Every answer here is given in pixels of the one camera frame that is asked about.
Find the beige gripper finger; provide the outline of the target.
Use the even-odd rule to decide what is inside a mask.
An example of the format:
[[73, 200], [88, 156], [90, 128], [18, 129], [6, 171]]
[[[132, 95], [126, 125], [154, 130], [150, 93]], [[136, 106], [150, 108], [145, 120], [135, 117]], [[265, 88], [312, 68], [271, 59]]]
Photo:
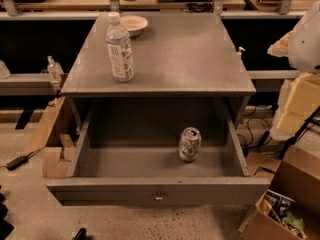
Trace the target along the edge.
[[292, 32], [289, 31], [284, 36], [282, 36], [278, 41], [276, 41], [267, 49], [267, 53], [274, 57], [287, 57], [291, 34]]

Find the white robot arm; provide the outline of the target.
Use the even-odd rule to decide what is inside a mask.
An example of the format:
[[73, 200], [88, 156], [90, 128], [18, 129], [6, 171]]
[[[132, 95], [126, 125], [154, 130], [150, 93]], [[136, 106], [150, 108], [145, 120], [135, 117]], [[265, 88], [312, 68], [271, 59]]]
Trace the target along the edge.
[[287, 57], [301, 72], [320, 73], [320, 1], [315, 2], [294, 28], [272, 44], [267, 53]]

